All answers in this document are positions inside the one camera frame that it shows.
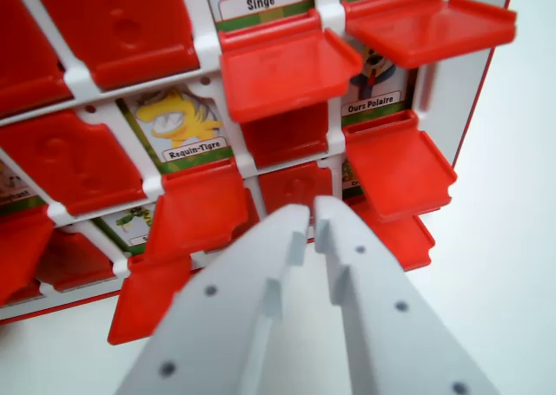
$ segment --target open red flap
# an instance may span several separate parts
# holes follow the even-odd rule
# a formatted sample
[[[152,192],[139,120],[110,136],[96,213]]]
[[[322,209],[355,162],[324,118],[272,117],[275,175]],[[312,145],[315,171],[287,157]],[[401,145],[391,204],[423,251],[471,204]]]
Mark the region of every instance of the open red flap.
[[[406,69],[515,37],[515,12],[473,0],[360,0],[344,7],[346,32]]]
[[[450,202],[456,174],[411,110],[343,129],[346,155],[380,221],[422,214]]]
[[[54,223],[40,211],[0,221],[0,306],[33,279],[36,264],[52,235]]]
[[[352,209],[373,230],[390,252],[409,271],[431,263],[428,251],[434,246],[433,236],[416,215],[382,223],[365,202],[358,202]]]
[[[171,260],[184,253],[223,247],[248,219],[243,180],[226,159],[165,175],[145,257]]]
[[[222,79],[229,114],[245,123],[324,102],[348,90],[361,56],[315,10],[221,33]]]
[[[174,294],[191,275],[188,255],[153,263],[135,256],[129,260],[131,275],[123,282],[108,336],[111,345],[148,337],[170,307]]]

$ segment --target white plastic tool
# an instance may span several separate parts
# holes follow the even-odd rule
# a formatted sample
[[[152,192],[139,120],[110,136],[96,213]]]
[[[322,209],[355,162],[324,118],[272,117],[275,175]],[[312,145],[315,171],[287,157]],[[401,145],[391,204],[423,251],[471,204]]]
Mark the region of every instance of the white plastic tool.
[[[346,204],[317,197],[314,212],[330,299],[341,306],[354,395],[497,393]],[[283,314],[288,270],[302,263],[308,224],[307,207],[286,206],[196,275],[118,395],[257,393],[268,332]]]

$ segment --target white background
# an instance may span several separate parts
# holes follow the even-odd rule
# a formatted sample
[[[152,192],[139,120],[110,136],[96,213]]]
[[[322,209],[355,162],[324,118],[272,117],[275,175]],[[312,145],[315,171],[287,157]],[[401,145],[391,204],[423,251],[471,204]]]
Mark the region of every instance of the white background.
[[[451,188],[424,217],[437,244],[409,277],[502,394],[554,394],[556,86],[553,0],[512,0],[519,35],[497,49]],[[270,341],[263,393],[348,390],[322,260],[295,272],[296,298]],[[112,393],[144,345],[106,343],[116,298],[0,327],[2,393]]]

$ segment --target ours polaire label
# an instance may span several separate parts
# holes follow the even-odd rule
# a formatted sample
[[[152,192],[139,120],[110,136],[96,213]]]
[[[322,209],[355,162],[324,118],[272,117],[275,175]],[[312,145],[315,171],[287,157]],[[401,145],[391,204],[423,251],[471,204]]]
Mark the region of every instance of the ours polaire label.
[[[359,102],[350,102],[348,104],[344,104],[343,106],[341,106],[341,115],[352,115],[353,113],[359,113],[360,111],[376,109],[377,107],[394,104],[396,102],[399,102],[400,100],[400,91],[395,91],[393,93],[387,93],[383,95],[376,95],[375,97],[370,97]]]

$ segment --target red plastic tile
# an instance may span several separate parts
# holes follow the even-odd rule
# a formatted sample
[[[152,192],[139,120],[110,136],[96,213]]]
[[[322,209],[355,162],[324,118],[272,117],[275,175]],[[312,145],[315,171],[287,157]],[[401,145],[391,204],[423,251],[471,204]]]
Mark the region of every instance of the red plastic tile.
[[[354,204],[352,209],[392,252],[404,270],[431,263],[428,251],[434,246],[434,238],[419,217],[413,215],[383,223],[376,219],[376,214],[365,201]]]
[[[245,123],[300,109],[348,90],[361,56],[320,18],[306,15],[221,33],[222,79],[230,117]]]
[[[113,278],[112,263],[85,236],[55,230],[44,250],[35,278],[63,291]]]
[[[332,194],[332,172],[313,161],[263,174],[259,176],[259,186],[269,214],[287,204],[313,208],[317,195]]]
[[[328,104],[242,124],[243,138],[257,167],[292,161],[328,150]]]
[[[71,214],[145,197],[139,172],[108,127],[71,110],[1,127],[0,147]]]
[[[253,196],[251,195],[251,191],[248,188],[245,188],[244,191],[245,191],[245,200],[247,202],[247,210],[248,210],[247,221],[235,228],[234,232],[232,233],[232,239],[224,246],[204,249],[205,252],[214,252],[217,250],[221,250],[223,247],[228,247],[229,245],[234,243],[237,239],[239,239],[252,226],[254,226],[259,222],[259,214],[257,213],[257,209],[255,207],[255,202],[253,201]]]
[[[33,300],[36,297],[40,297],[42,295],[39,291],[40,286],[41,283],[38,280],[31,280],[29,284],[15,291],[6,301],[6,305],[16,304],[17,302],[23,302],[26,300]]]
[[[0,116],[71,98],[58,58],[21,0],[0,0]]]
[[[136,256],[129,260],[131,275],[122,285],[108,336],[111,345],[148,337],[168,311],[174,294],[191,275],[191,258],[153,263]]]
[[[41,1],[104,89],[199,68],[183,0]]]
[[[220,248],[248,219],[243,180],[226,159],[165,175],[145,257],[172,260],[184,253]]]
[[[473,0],[360,0],[344,7],[346,32],[406,69],[515,37],[515,12]]]
[[[344,128],[346,155],[380,221],[422,214],[450,202],[457,175],[411,110]]]
[[[46,207],[0,220],[0,306],[32,281],[53,229]]]

